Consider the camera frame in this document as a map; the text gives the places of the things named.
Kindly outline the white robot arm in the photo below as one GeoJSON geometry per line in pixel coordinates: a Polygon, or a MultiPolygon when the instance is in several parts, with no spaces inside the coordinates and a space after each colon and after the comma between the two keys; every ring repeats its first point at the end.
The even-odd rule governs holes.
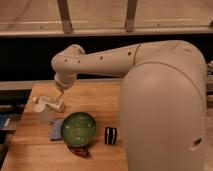
{"type": "Polygon", "coordinates": [[[79,73],[123,79],[119,114],[128,171],[203,171],[207,67],[183,40],[87,54],[71,45],[51,61],[63,91],[79,73]]]}

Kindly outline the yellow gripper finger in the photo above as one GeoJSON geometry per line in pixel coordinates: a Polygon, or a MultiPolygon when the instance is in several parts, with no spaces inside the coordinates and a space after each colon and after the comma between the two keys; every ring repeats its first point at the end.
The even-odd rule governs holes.
{"type": "Polygon", "coordinates": [[[58,101],[62,96],[63,96],[63,92],[61,92],[58,96],[57,96],[57,98],[55,99],[55,101],[58,101]]]}

